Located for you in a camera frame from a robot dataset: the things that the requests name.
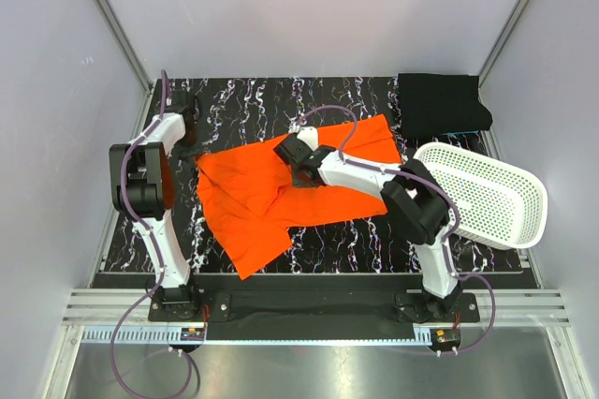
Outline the orange t shirt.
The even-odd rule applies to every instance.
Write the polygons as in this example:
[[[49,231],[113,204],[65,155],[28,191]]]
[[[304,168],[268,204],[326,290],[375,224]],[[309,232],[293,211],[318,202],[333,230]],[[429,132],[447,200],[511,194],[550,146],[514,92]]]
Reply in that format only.
[[[383,215],[384,202],[340,186],[296,188],[276,137],[197,159],[197,195],[209,229],[246,279],[292,245],[289,229]]]

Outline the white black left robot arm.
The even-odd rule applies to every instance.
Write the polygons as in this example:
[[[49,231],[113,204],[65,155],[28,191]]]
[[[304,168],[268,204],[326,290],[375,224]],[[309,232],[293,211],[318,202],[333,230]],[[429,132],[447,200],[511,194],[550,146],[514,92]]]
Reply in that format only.
[[[172,220],[176,193],[168,159],[197,141],[196,98],[186,90],[171,91],[167,80],[160,87],[158,112],[148,126],[109,149],[111,200],[132,222],[153,265],[154,286],[147,290],[151,318],[190,320],[201,310],[201,293]]]

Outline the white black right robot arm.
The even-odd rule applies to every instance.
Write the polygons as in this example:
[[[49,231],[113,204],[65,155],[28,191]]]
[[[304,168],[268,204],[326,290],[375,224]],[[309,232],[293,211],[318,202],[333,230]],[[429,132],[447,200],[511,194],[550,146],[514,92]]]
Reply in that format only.
[[[291,169],[302,187],[338,186],[383,201],[387,219],[414,246],[422,273],[419,294],[400,293],[396,307],[413,323],[457,321],[462,287],[447,241],[456,226],[450,216],[458,210],[424,164],[373,162],[327,145],[314,146],[304,133],[292,133],[275,145],[274,153]]]

